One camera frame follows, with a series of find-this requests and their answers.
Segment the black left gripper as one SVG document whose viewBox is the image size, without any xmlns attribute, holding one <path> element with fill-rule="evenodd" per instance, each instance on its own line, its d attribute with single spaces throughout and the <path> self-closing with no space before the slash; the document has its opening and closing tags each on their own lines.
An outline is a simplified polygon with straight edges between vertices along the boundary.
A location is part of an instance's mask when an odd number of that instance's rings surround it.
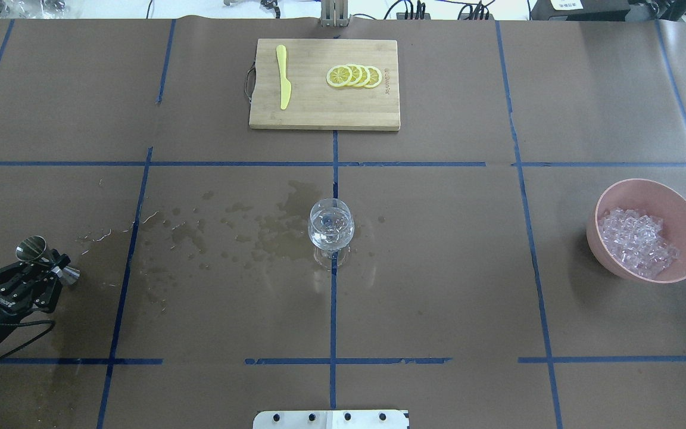
<svg viewBox="0 0 686 429">
<path fill-rule="evenodd" d="M 0 344 L 23 326 L 23 320 L 33 310 L 54 312 L 63 287 L 71 285 L 69 263 L 68 255 L 59 255 L 53 260 L 40 258 L 36 265 L 16 262 L 0 268 Z M 31 280 L 36 276 L 36 266 L 40 269 L 40 281 L 35 285 Z"/>
</svg>

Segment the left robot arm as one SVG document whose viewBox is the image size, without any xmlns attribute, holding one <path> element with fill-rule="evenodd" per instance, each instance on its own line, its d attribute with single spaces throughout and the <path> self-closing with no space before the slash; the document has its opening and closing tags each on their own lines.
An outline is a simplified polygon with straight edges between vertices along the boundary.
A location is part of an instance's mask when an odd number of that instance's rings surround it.
<svg viewBox="0 0 686 429">
<path fill-rule="evenodd" d="M 76 280 L 68 274 L 71 271 L 68 255 L 54 252 L 54 256 L 52 262 L 41 257 L 0 268 L 0 344 L 16 329 L 46 325 L 46 329 L 32 339 L 3 353 L 0 360 L 33 344 L 54 328 L 55 322 L 50 319 L 24 321 L 35 312 L 54 312 L 63 286 Z"/>
</svg>

